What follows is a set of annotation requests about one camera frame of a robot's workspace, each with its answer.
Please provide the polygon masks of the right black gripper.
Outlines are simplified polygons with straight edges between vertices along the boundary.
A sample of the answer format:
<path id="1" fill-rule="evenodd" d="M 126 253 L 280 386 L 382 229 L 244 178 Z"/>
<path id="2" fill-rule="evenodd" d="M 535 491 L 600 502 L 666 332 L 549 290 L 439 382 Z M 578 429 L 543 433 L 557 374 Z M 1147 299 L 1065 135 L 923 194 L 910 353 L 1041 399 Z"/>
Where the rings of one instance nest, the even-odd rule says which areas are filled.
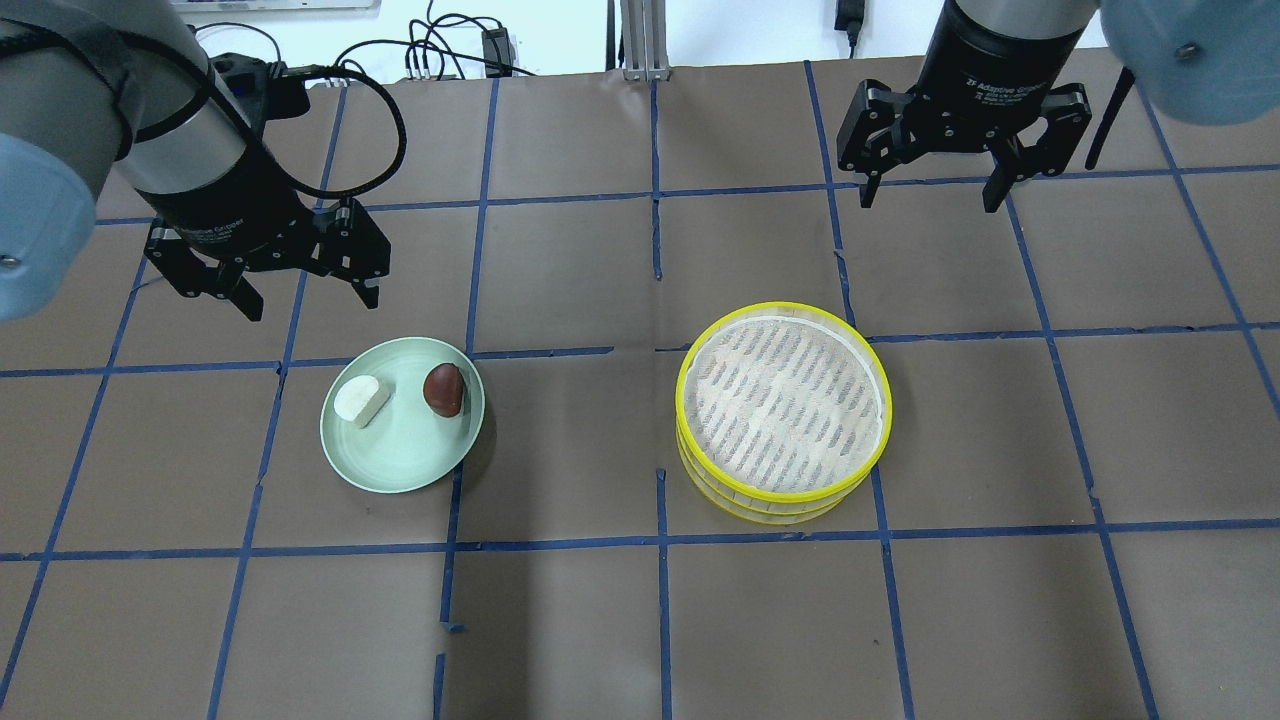
<path id="1" fill-rule="evenodd" d="M 860 208 L 927 154 L 988 154 L 989 214 L 1016 182 L 1065 170 L 1092 119 L 1084 85 L 1057 82 L 1083 29 L 936 26 L 913 86 L 863 79 L 836 137 L 837 165 L 864 177 Z"/>

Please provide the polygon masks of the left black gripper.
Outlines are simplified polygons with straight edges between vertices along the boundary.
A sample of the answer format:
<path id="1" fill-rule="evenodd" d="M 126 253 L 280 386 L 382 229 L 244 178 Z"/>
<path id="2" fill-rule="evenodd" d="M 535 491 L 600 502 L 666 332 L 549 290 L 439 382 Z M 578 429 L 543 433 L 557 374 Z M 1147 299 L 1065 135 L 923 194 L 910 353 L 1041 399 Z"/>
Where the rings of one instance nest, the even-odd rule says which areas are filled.
<path id="1" fill-rule="evenodd" d="M 225 300 L 261 322 L 264 300 L 247 275 L 297 269 L 347 283 L 369 310 L 380 305 L 390 241 L 355 199 L 315 211 L 291 190 L 209 186 L 145 200 L 156 213 L 145 256 L 183 297 Z"/>

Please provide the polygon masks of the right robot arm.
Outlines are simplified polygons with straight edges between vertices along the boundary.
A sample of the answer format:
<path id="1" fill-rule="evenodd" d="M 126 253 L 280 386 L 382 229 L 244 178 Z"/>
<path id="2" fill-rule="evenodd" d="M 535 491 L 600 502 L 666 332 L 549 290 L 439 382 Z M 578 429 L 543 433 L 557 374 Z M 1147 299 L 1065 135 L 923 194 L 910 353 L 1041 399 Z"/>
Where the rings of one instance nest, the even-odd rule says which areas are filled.
<path id="1" fill-rule="evenodd" d="M 1085 86 L 1061 83 L 1098 22 L 1120 72 L 1102 111 Z M 883 178 L 928 154 L 987 154 L 995 211 L 1012 187 L 1061 174 L 1091 123 L 1097 167 L 1134 88 L 1175 120 L 1235 126 L 1277 106 L 1275 1 L 946 1 L 915 83 L 864 79 L 837 136 L 837 163 L 861 177 L 869 208 Z"/>

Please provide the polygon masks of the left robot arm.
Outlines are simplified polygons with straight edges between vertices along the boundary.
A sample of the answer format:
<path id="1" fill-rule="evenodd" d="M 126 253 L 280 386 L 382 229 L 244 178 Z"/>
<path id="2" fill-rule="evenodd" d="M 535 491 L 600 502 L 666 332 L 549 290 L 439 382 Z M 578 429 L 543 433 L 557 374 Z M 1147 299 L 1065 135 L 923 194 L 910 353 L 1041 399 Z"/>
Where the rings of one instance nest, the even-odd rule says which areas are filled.
<path id="1" fill-rule="evenodd" d="M 308 111 L 312 79 L 352 79 L 387 105 L 396 154 L 371 181 L 320 190 L 266 147 L 268 123 Z M 375 309 L 392 247 L 360 197 L 406 154 L 396 100 L 361 72 L 210 56 L 164 1 L 5 1 L 3 319 L 55 297 L 111 172 L 151 208 L 143 256 L 178 295 L 257 322 L 250 274 L 297 269 L 346 282 Z"/>

